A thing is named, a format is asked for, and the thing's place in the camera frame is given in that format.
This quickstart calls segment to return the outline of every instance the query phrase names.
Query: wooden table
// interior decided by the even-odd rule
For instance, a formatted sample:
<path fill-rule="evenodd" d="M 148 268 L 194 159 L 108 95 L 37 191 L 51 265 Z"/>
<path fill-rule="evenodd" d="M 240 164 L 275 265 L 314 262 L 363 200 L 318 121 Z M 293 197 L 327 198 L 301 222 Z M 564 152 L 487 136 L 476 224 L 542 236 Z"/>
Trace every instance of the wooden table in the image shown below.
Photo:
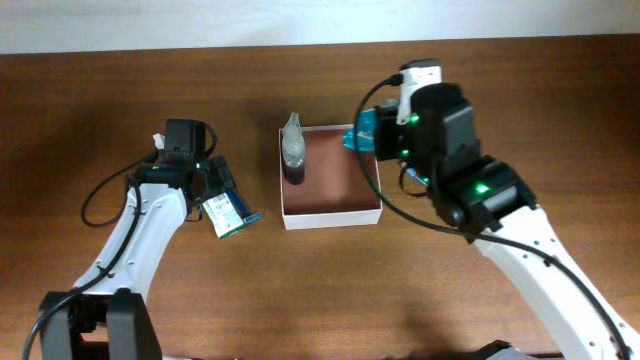
<path fill-rule="evenodd" d="M 575 260 L 640 328 L 639 36 L 11 55 L 0 57 L 0 357 L 17 358 L 44 294 L 68 289 L 110 234 L 80 222 L 87 193 L 149 151 L 169 117 L 216 129 L 216 152 L 265 218 L 228 241 L 208 220 L 177 231 L 148 301 L 166 354 L 381 359 L 495 339 L 557 349 L 462 239 L 388 210 L 377 226 L 283 229 L 276 134 L 289 113 L 306 126 L 349 123 L 373 84 L 423 57 L 463 86 L 485 152 L 517 169 Z M 440 223 L 397 176 L 381 165 L 391 200 Z M 114 214 L 121 192 L 109 185 L 92 218 Z"/>

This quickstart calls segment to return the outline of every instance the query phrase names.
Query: green light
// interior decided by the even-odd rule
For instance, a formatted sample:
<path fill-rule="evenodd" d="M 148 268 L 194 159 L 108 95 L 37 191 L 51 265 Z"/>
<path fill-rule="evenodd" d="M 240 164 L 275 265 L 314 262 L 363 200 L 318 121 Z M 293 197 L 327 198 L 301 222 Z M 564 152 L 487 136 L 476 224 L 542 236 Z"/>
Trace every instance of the green light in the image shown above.
<path fill-rule="evenodd" d="M 487 185 L 485 185 L 485 184 L 478 184 L 478 185 L 476 185 L 476 192 L 477 192 L 478 194 L 484 194 L 484 193 L 486 193 L 486 192 L 487 192 L 487 191 L 489 191 L 489 190 L 491 190 L 491 189 L 489 189 L 489 187 L 488 187 Z"/>

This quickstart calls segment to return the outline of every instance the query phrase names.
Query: open box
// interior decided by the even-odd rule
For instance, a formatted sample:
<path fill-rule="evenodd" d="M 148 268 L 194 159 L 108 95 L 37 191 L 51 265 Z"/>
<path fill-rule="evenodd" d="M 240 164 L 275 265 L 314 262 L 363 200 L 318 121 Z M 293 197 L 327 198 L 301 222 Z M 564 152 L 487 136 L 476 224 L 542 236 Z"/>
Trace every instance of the open box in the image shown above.
<path fill-rule="evenodd" d="M 352 125 L 303 127 L 305 179 L 291 185 L 282 172 L 280 201 L 287 230 L 377 224 L 382 202 L 362 175 L 354 151 L 343 146 L 342 136 Z M 278 148 L 282 146 L 282 129 Z M 380 186 L 378 163 L 362 153 L 369 174 Z"/>

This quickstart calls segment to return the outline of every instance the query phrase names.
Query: bottle of dark liquid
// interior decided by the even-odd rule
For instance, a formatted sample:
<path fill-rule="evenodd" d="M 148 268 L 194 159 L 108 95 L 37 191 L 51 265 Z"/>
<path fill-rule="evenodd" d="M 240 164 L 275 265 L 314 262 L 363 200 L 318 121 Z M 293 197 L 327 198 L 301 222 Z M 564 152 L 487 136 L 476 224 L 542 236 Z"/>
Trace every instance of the bottle of dark liquid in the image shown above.
<path fill-rule="evenodd" d="M 292 185 L 304 181 L 304 138 L 298 120 L 298 113 L 291 113 L 282 136 L 282 161 L 284 178 Z"/>

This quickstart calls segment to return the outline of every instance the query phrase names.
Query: white wall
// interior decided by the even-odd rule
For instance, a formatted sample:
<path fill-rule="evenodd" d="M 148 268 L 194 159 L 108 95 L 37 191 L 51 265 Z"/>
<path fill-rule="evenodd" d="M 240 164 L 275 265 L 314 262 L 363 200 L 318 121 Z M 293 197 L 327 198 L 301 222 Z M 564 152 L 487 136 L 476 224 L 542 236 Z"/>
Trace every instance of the white wall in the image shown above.
<path fill-rule="evenodd" d="M 637 0 L 3 0 L 0 53 L 640 32 Z"/>

